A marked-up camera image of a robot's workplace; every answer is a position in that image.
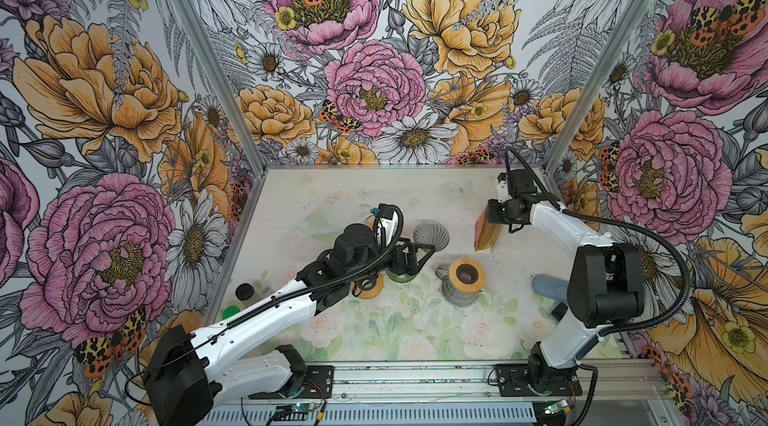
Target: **floral wallpaper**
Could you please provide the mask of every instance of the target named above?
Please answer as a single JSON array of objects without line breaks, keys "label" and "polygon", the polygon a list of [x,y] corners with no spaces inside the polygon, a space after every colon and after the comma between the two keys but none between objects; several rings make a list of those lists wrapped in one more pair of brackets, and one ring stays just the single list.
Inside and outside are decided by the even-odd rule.
[{"label": "floral wallpaper", "polygon": [[[630,339],[690,424],[768,424],[766,1],[654,0],[605,78],[596,149],[577,137],[554,168],[570,208],[644,225],[686,257],[690,300]],[[640,249],[640,319],[669,307],[680,273],[667,251],[594,227]]]},{"label": "floral wallpaper", "polygon": [[148,424],[126,382],[202,322],[254,173],[167,0],[0,9],[2,415]]},{"label": "floral wallpaper", "polygon": [[627,3],[194,0],[272,165],[543,162]]}]

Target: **wooden ring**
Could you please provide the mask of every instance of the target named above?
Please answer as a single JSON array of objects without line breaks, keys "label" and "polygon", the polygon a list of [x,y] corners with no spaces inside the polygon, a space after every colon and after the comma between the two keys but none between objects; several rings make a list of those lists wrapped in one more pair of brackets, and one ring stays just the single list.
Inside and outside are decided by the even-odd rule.
[{"label": "wooden ring", "polygon": [[[459,279],[459,275],[468,279],[469,283]],[[470,295],[480,292],[485,286],[485,269],[480,266],[479,262],[470,258],[456,259],[448,270],[448,277],[451,279],[453,287]]]}]

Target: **metal corner post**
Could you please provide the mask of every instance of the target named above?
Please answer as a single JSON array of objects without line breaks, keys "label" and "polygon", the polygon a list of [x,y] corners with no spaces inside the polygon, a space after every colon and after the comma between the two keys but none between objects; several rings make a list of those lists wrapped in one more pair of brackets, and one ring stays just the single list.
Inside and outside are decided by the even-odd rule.
[{"label": "metal corner post", "polygon": [[562,131],[555,140],[552,150],[544,161],[544,169],[548,175],[554,173],[554,166],[563,157],[571,141],[578,133],[579,126],[586,119],[589,110],[598,97],[603,87],[605,78],[610,75],[616,62],[621,55],[621,49],[629,41],[630,34],[638,24],[640,18],[645,14],[650,0],[629,0],[624,13],[617,21],[616,27],[608,37],[605,47],[600,52],[598,62],[592,69],[586,84],[581,88],[581,94],[576,100],[573,112],[568,116],[568,120],[563,125]]},{"label": "metal corner post", "polygon": [[176,18],[179,25],[187,33],[192,47],[194,47],[200,62],[206,69],[211,85],[214,86],[216,95],[219,96],[221,104],[224,106],[227,117],[232,122],[232,127],[237,137],[240,138],[240,144],[243,147],[245,156],[248,158],[248,162],[251,163],[259,178],[262,178],[264,176],[265,162],[256,148],[256,143],[250,139],[251,135],[248,125],[240,113],[240,108],[235,103],[229,80],[224,75],[224,69],[219,64],[214,47],[210,43],[203,19],[197,14],[197,7],[192,0],[170,0],[170,2],[174,5],[174,12],[179,16]]}]

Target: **black bottle cap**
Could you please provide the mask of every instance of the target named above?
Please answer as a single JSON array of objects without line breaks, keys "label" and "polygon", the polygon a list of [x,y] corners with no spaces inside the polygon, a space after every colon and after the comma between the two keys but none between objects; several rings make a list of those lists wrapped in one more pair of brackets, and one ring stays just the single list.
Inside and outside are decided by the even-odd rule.
[{"label": "black bottle cap", "polygon": [[254,287],[247,282],[237,286],[237,289],[235,289],[235,296],[241,301],[247,301],[253,295]]}]

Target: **pink peony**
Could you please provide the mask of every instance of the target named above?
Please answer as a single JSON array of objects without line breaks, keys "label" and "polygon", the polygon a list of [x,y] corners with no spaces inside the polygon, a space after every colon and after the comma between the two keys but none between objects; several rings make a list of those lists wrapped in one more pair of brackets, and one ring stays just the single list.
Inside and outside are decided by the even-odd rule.
[{"label": "pink peony", "polygon": [[403,116],[424,107],[424,72],[410,54],[381,41],[358,42],[326,66],[328,99],[339,112],[360,121],[360,135],[375,138]]},{"label": "pink peony", "polygon": [[133,175],[65,192],[29,236],[36,282],[24,291],[22,324],[77,345],[119,330],[140,307],[153,320],[170,295],[163,276],[174,223],[163,196]]},{"label": "pink peony", "polygon": [[608,194],[616,219],[629,216],[674,245],[692,241],[724,208],[733,178],[714,124],[691,111],[643,113],[621,139]]},{"label": "pink peony", "polygon": [[16,270],[24,229],[40,209],[38,192],[18,166],[0,158],[0,287]]},{"label": "pink peony", "polygon": [[[357,39],[370,37],[376,30],[380,1],[350,0],[350,10],[343,22],[326,20],[311,24],[309,28],[298,25],[287,29],[285,34],[303,54],[316,55],[329,49],[349,47]],[[264,2],[264,11],[275,14],[281,7],[292,6],[293,0],[267,0]]]},{"label": "pink peony", "polygon": [[768,21],[744,36],[727,34],[703,47],[690,41],[691,11],[705,6],[722,10],[737,1],[675,1],[656,25],[654,53],[648,68],[635,76],[638,86],[677,107],[698,108],[707,115],[722,114],[754,94],[768,81]]}]

